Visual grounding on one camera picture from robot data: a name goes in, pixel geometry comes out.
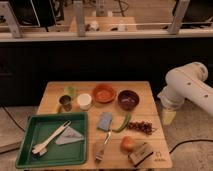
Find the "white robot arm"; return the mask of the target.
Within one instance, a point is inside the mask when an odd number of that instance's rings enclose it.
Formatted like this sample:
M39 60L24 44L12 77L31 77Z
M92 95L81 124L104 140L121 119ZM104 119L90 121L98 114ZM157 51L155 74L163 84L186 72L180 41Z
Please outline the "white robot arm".
M213 88L205 83L207 78L207 67L200 62L176 67L166 74L166 86L157 95L163 106L163 125L172 123L186 99L213 116Z

